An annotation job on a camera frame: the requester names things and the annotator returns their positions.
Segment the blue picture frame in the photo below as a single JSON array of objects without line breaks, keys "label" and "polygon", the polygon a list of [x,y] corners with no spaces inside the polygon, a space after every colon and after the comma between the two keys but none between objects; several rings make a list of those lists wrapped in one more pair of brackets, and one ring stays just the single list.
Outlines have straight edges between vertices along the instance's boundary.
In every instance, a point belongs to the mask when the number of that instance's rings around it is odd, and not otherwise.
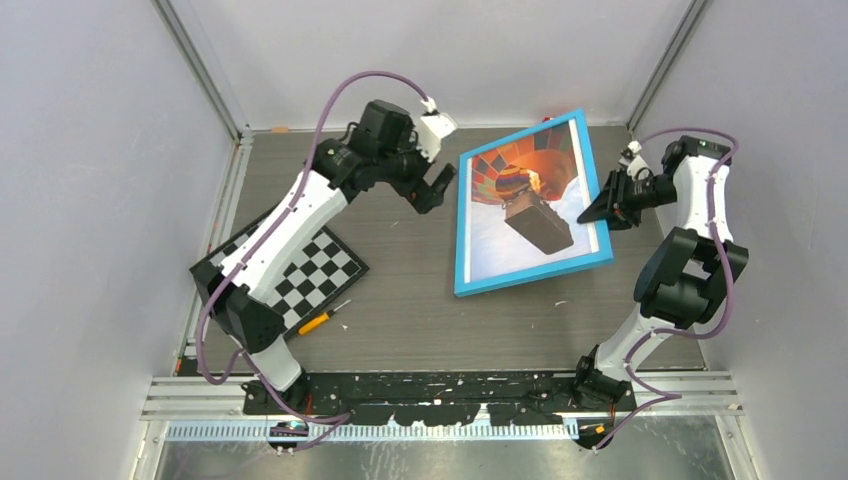
[{"label": "blue picture frame", "polygon": [[460,155],[454,294],[481,294],[608,265],[606,222],[577,217],[600,193],[578,109]]}]

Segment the orange handled screwdriver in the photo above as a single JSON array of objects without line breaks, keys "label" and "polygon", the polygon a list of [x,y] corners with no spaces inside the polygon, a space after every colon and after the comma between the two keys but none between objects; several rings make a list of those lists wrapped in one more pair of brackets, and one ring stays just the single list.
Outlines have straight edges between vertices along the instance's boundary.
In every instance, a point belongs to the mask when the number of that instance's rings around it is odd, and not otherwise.
[{"label": "orange handled screwdriver", "polygon": [[351,302],[351,299],[347,299],[344,302],[342,302],[341,304],[337,305],[336,307],[331,308],[331,309],[321,313],[320,315],[314,317],[313,319],[307,321],[305,324],[303,324],[302,326],[300,326],[298,328],[297,333],[300,336],[304,336],[304,335],[311,333],[312,331],[314,331],[315,329],[319,328],[321,325],[323,325],[324,323],[329,321],[334,315],[336,315],[338,313],[339,310],[343,309],[350,302]]}]

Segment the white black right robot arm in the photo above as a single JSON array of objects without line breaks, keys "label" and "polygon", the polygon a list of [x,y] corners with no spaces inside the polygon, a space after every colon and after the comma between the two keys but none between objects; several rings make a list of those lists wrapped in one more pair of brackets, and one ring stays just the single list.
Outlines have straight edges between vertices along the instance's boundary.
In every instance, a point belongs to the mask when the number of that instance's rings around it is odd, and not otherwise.
[{"label": "white black right robot arm", "polygon": [[630,142],[601,192],[580,214],[581,224],[605,222],[612,230],[639,226],[644,211],[674,205],[677,222],[641,270],[635,306],[608,340],[580,358],[572,381],[573,402],[584,410],[617,405],[631,393],[641,363],[672,336],[694,337],[691,328],[715,315],[725,325],[735,285],[749,261],[726,217],[725,186],[735,139],[705,139],[705,130],[679,130],[653,171]]}]

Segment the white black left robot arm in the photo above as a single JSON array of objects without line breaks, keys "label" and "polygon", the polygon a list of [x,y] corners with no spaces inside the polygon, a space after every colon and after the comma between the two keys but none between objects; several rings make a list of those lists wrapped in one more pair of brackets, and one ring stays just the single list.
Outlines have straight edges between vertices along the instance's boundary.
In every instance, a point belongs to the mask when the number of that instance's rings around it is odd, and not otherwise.
[{"label": "white black left robot arm", "polygon": [[313,237],[359,194],[390,185],[419,214],[440,206],[455,177],[448,164],[433,182],[425,176],[445,138],[458,128],[427,105],[419,120],[384,100],[369,102],[340,138],[317,143],[295,184],[254,233],[200,283],[205,309],[246,354],[280,412],[298,412],[307,398],[302,367],[286,342],[287,326],[273,309],[284,271]]}]

